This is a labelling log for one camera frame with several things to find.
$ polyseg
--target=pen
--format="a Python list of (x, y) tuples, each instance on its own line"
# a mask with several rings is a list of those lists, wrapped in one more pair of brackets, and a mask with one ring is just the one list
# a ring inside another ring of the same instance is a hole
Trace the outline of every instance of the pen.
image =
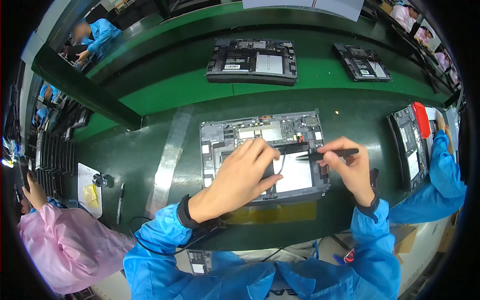
[(122, 182), (121, 187), (120, 187), (119, 207), (117, 209), (117, 224), (120, 224), (120, 209), (121, 209), (121, 203), (123, 202), (124, 187), (125, 187), (125, 183)]

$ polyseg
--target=blue lab coat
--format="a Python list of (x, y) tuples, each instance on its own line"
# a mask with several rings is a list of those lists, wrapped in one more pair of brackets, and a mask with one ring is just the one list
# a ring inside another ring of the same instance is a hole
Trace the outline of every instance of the blue lab coat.
[[(159, 210), (155, 219), (135, 233), (146, 247), (174, 252), (185, 244), (192, 230), (177, 217), (178, 204)], [(193, 276), (175, 269), (174, 256), (149, 252), (138, 243), (123, 260), (132, 299), (229, 299), (263, 300), (274, 280), (284, 280), (289, 294), (300, 299), (392, 299), (400, 287), (400, 264), (392, 255), (395, 237), (386, 220), (388, 203), (380, 200), (378, 222), (355, 208), (351, 231), (358, 242), (355, 260), (345, 266), (309, 258), (301, 263), (246, 264), (231, 252), (214, 252), (213, 270)]]
[(92, 36), (95, 40), (91, 40), (86, 37), (82, 41), (82, 44), (88, 45), (88, 51), (90, 52), (90, 55), (96, 53), (99, 57), (102, 55), (102, 51), (100, 48), (106, 42), (110, 41), (111, 39), (122, 33), (120, 29), (115, 27), (106, 19), (98, 19), (97, 21), (90, 24), (90, 28), (92, 28)]
[[(38, 115), (38, 121), (40, 122), (40, 125), (41, 125), (43, 118), (48, 116), (48, 108), (41, 108), (36, 111), (36, 114)], [(35, 115), (33, 115), (32, 124), (35, 125)]]
[(430, 182), (392, 207), (388, 214), (390, 222), (432, 222), (445, 218), (462, 207), (467, 187), (460, 180), (460, 167), (447, 148), (448, 137), (443, 130), (439, 130), (432, 145)]
[(51, 84), (44, 84), (43, 87), (40, 89), (40, 97), (45, 98), (45, 92), (47, 91), (47, 87), (51, 87), (52, 89), (52, 99), (51, 101), (53, 102), (53, 99), (57, 96), (60, 90), (58, 90), (56, 87), (54, 87)]

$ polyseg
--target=green table surface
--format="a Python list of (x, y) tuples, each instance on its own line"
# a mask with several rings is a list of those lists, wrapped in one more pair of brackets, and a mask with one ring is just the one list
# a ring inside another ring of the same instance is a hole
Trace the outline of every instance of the green table surface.
[[(230, 96), (194, 104), (183, 153), (175, 168), (168, 203), (201, 188), (199, 125), (202, 121), (228, 120), (264, 114), (318, 109), (325, 141), (346, 136), (366, 145), (370, 168), (380, 170), (379, 195), (391, 206), (408, 194), (401, 189), (399, 161), (386, 116), (413, 101), (435, 106), (425, 98), (366, 89), (293, 89)], [(78, 144), (78, 161), (111, 176), (112, 188), (102, 192), (103, 215), (108, 227), (128, 234), (128, 221), (145, 213), (154, 185), (169, 127), (176, 109), (145, 117), (145, 127), (134, 131), (117, 126)], [(120, 185), (125, 182), (122, 222), (115, 224)], [(210, 250), (248, 250), (286, 246), (348, 229), (354, 199), (341, 178), (331, 174), (332, 188), (324, 197), (314, 194), (316, 219), (276, 224), (229, 225), (217, 236), (197, 245)], [(66, 182), (67, 195), (76, 198), (76, 177)]]

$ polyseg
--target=barcode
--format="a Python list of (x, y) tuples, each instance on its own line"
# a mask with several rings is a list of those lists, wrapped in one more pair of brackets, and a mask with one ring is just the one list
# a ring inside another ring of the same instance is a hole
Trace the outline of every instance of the barcode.
[(240, 69), (240, 65), (225, 65), (225, 69)]

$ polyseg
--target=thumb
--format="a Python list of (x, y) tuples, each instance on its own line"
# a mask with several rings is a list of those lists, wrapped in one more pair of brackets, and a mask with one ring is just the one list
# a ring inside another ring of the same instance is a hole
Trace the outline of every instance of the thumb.
[(27, 191), (27, 188), (26, 187), (22, 187), (22, 191), (24, 191), (24, 195), (27, 199), (30, 199), (30, 192)]
[(324, 162), (327, 163), (327, 165), (331, 169), (335, 169), (340, 176), (343, 176), (348, 172), (348, 167), (347, 165), (338, 157), (337, 154), (335, 154), (332, 151), (328, 151), (324, 154)]
[(268, 178), (260, 180), (260, 182), (257, 184), (257, 187), (255, 188), (255, 193), (260, 194), (262, 192), (265, 192), (282, 178), (283, 176), (281, 174), (275, 174)]

